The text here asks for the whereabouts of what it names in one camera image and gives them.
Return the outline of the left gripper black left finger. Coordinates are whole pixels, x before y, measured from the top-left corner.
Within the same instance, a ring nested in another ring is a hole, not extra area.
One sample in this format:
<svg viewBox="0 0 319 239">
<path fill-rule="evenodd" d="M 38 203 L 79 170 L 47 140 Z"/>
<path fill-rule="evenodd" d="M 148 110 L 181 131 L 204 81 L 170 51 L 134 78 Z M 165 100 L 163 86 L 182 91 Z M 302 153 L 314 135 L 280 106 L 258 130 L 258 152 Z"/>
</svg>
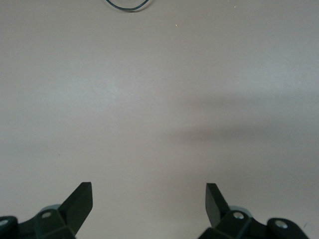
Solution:
<svg viewBox="0 0 319 239">
<path fill-rule="evenodd" d="M 15 216 L 1 216 L 2 239 L 74 239 L 93 208 L 92 183 L 82 182 L 61 204 L 43 208 L 19 223 Z"/>
</svg>

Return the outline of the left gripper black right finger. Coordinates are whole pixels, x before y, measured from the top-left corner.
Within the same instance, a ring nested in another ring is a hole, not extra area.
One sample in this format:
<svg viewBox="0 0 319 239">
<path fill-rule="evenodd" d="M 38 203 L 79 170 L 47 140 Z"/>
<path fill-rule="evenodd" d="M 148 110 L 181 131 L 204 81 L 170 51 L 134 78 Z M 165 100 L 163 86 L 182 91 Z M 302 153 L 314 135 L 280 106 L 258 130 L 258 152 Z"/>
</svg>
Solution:
<svg viewBox="0 0 319 239">
<path fill-rule="evenodd" d="M 264 225 L 245 210 L 231 208 L 215 183 L 207 183 L 205 209 L 211 227 L 200 239 L 307 239 L 305 232 L 294 222 L 270 218 Z"/>
</svg>

